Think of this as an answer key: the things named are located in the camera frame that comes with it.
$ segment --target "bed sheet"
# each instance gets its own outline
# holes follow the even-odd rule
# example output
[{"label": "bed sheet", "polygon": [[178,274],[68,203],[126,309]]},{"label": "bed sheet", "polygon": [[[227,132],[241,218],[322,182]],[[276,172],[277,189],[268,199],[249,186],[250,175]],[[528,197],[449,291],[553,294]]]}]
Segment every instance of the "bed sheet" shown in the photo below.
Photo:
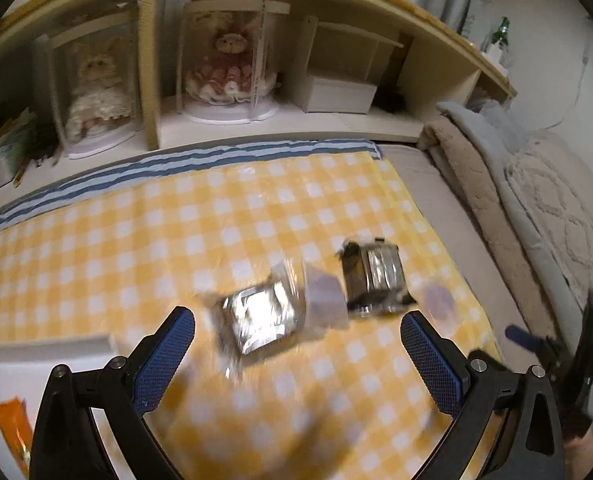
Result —
[{"label": "bed sheet", "polygon": [[[3,230],[0,342],[109,332],[127,354],[182,304],[195,313],[195,341],[149,422],[183,475],[410,478],[449,417],[400,343],[400,316],[353,321],[232,381],[202,301],[264,278],[285,257],[340,277],[335,252],[356,235],[398,244],[412,294],[439,276],[461,319],[443,336],[465,354],[497,355],[441,241],[391,165],[368,153],[167,176]],[[491,438],[465,478],[477,475]]]}]

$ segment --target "orange wrapper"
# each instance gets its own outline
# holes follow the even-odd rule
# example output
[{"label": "orange wrapper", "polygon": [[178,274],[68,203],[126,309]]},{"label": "orange wrapper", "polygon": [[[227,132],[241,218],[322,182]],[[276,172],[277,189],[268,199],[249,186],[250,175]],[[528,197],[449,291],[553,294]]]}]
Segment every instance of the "orange wrapper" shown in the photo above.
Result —
[{"label": "orange wrapper", "polygon": [[19,469],[25,478],[28,478],[33,433],[25,409],[25,400],[14,397],[0,402],[0,428]]}]

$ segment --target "blue gripper pad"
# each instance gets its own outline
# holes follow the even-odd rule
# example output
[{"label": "blue gripper pad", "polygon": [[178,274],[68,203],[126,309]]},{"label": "blue gripper pad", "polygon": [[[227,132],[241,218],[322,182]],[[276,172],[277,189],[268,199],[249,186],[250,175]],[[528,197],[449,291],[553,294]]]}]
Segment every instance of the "blue gripper pad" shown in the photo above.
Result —
[{"label": "blue gripper pad", "polygon": [[139,416],[158,407],[194,339],[194,331],[195,321],[192,311],[183,309],[138,371],[134,378],[132,405]]},{"label": "blue gripper pad", "polygon": [[[456,358],[458,364],[464,366],[465,363],[458,358],[460,355],[465,360],[464,355],[451,341],[442,339],[418,310],[403,316],[401,342],[432,395],[436,407],[442,413],[456,417],[461,409],[463,397],[467,393],[469,380],[468,375],[467,378],[463,376],[465,369],[462,368],[461,377],[459,377],[448,359]],[[451,344],[453,349],[446,348],[445,343]],[[443,353],[445,350],[450,353],[455,350],[458,355],[446,356]]]}]

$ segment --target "green bottle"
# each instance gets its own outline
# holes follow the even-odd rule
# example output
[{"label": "green bottle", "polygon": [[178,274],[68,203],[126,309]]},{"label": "green bottle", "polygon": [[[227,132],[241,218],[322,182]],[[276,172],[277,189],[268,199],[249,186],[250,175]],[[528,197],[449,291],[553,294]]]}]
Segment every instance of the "green bottle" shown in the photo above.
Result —
[{"label": "green bottle", "polygon": [[500,23],[500,27],[492,34],[491,44],[500,43],[500,45],[508,46],[507,30],[509,29],[509,20],[507,16],[503,16],[503,21]]}]

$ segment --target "blue and white striped fabric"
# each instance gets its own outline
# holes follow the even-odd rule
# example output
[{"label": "blue and white striped fabric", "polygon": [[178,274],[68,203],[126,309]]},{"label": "blue and white striped fabric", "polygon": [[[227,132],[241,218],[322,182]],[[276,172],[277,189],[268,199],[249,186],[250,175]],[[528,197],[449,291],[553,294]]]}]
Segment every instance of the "blue and white striped fabric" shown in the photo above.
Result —
[{"label": "blue and white striped fabric", "polygon": [[381,154],[374,142],[364,139],[281,140],[249,142],[143,155],[129,162],[84,173],[60,184],[37,190],[0,209],[0,231],[61,207],[134,186],[150,178],[206,170],[226,164],[275,160],[315,153],[369,152],[377,160]]}]

